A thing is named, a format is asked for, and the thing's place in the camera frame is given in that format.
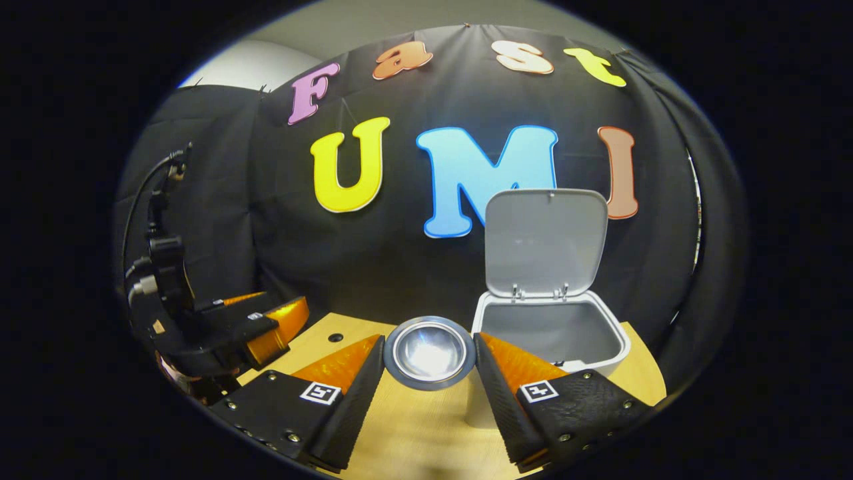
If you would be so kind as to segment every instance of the wooden table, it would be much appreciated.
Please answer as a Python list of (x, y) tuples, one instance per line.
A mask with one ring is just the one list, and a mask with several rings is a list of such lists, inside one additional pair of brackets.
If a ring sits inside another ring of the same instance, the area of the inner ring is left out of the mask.
[[(630, 337), (631, 350), (608, 378), (637, 399), (654, 405), (666, 396), (664, 379), (646, 344), (628, 323), (622, 326)], [(394, 327), (330, 313), (296, 337), (290, 343), (291, 351), (268, 368), (293, 373), (365, 337), (379, 333), (387, 338)], [(330, 342), (328, 337), (333, 333), (343, 334), (344, 339)], [(259, 373), (246, 372), (238, 381), (245, 385)], [(353, 480), (521, 477), (509, 462), (497, 429), (477, 429), (465, 423), (471, 378), (448, 389), (425, 392), (404, 387), (384, 372), (352, 451), (349, 468), (339, 475), (322, 472)]]

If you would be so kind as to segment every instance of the yellow letter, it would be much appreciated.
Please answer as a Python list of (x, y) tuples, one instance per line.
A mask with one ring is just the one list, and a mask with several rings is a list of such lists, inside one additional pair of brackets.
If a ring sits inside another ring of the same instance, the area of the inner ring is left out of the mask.
[(372, 202), (382, 185), (382, 131), (391, 124), (387, 117), (363, 121), (352, 129), (361, 139), (362, 176), (352, 187), (338, 183), (338, 146), (341, 132), (331, 133), (311, 145), (314, 155), (314, 192), (317, 201), (329, 212), (354, 212)]
[(598, 136), (607, 145), (610, 156), (610, 198), (607, 200), (607, 217), (627, 219), (633, 217), (640, 204), (634, 198), (634, 162), (631, 147), (634, 137), (615, 126), (603, 126)]
[(498, 40), (491, 49), (500, 54), (497, 60), (510, 70), (542, 74), (554, 71), (554, 65), (542, 58), (542, 52), (533, 45)]
[(577, 58), (577, 61), (581, 62), (581, 66), (587, 71), (587, 73), (602, 82), (615, 86), (627, 85), (622, 77), (618, 77), (604, 68), (604, 66), (610, 67), (609, 61), (601, 58), (600, 56), (593, 55), (591, 51), (586, 49), (565, 49), (563, 52), (565, 52), (566, 55), (571, 55)]

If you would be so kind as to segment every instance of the letter m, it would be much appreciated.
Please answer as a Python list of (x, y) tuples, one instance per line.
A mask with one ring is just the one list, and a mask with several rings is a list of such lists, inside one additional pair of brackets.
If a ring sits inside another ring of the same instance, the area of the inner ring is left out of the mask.
[(557, 186), (557, 134), (542, 126), (516, 126), (497, 164), (461, 128), (428, 130), (415, 143), (432, 161), (432, 218), (424, 224), (428, 237), (464, 237), (471, 231), (473, 222), (462, 214), (462, 193), (485, 226), (485, 206), (497, 192)]

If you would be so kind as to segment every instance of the white wall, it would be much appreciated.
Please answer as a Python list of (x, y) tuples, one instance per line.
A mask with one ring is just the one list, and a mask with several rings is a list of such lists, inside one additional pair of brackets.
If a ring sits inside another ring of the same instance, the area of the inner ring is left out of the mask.
[(180, 85), (228, 85), (271, 91), (320, 60), (283, 45), (244, 40), (213, 57)]

